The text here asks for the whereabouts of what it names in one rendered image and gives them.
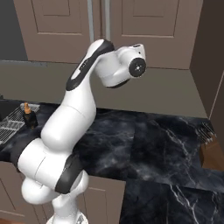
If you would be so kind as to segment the taupe base cabinet door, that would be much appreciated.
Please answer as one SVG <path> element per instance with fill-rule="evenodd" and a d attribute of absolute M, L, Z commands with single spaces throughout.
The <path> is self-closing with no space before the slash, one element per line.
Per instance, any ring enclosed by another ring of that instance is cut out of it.
<path fill-rule="evenodd" d="M 89 224 L 119 224 L 125 181 L 90 176 L 84 193 Z"/>
<path fill-rule="evenodd" d="M 22 196 L 24 178 L 13 164 L 0 162 L 0 218 L 21 224 L 46 224 L 43 207 L 27 203 Z"/>

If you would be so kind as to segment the brown wooden knife block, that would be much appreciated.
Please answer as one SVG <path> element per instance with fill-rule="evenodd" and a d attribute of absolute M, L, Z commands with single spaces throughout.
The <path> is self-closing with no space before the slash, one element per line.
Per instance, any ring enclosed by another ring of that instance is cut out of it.
<path fill-rule="evenodd" d="M 224 151 L 221 149 L 214 130 L 207 122 L 203 122 L 196 129 L 196 134 L 200 140 L 199 160 L 201 167 L 224 172 Z"/>

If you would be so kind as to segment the dark sink basin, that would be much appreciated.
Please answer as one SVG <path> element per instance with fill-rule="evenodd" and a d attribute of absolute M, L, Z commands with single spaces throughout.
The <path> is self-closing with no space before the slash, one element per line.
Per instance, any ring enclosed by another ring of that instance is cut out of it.
<path fill-rule="evenodd" d="M 19 106 L 18 101 L 0 100 L 0 122 Z"/>

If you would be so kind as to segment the dark bottle with orange top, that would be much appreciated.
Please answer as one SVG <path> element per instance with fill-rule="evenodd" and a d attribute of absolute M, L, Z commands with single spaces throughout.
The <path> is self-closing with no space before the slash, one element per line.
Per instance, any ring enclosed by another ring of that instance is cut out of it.
<path fill-rule="evenodd" d="M 23 118 L 28 128 L 35 129 L 39 125 L 35 112 L 31 110 L 27 102 L 24 104 Z"/>

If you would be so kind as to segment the taupe wall cabinet door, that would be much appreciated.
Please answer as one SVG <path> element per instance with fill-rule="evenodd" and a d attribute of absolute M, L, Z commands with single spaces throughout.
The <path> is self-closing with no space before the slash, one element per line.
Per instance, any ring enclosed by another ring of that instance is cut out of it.
<path fill-rule="evenodd" d="M 87 0 L 13 0 L 27 58 L 77 63 L 90 46 Z M 94 41 L 100 0 L 93 0 Z"/>
<path fill-rule="evenodd" d="M 110 40 L 144 45 L 147 66 L 187 69 L 203 0 L 110 0 Z"/>

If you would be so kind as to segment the tall taupe side cabinet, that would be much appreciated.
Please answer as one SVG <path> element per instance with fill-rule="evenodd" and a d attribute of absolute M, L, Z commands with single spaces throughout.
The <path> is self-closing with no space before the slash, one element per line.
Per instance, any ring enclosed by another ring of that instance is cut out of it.
<path fill-rule="evenodd" d="M 203 0 L 190 65 L 206 115 L 224 137 L 224 0 Z"/>

